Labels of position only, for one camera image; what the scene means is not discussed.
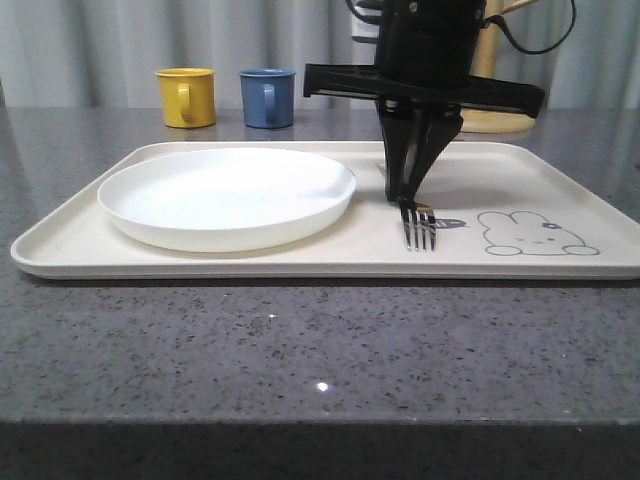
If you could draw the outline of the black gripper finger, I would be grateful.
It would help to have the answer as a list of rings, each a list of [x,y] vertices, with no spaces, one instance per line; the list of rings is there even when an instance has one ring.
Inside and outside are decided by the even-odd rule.
[[[385,195],[388,201],[394,202],[400,190],[414,113],[391,99],[378,100],[376,109],[385,150]]]
[[[418,109],[407,146],[407,197],[414,198],[427,172],[460,132],[463,119],[457,106]]]

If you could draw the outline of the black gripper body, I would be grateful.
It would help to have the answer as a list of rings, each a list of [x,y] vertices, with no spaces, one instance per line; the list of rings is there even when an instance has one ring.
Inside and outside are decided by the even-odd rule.
[[[538,116],[536,86],[473,76],[484,1],[384,1],[371,65],[305,66],[303,95],[372,100],[381,109],[475,108]]]

